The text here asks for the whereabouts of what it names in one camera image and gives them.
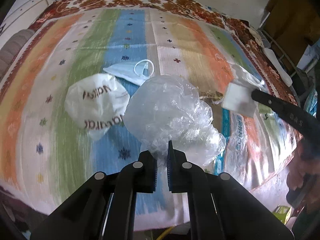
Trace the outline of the person's right hand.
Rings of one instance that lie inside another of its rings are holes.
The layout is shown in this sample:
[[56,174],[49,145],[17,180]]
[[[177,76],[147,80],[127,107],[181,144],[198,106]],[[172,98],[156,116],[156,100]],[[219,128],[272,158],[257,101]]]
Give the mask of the person's right hand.
[[303,203],[306,205],[307,213],[319,210],[319,159],[303,160],[302,156],[307,150],[303,140],[295,149],[295,156],[289,163],[289,173],[287,175],[287,186],[290,190],[296,190],[303,186],[306,174],[317,175],[317,181],[306,194]]

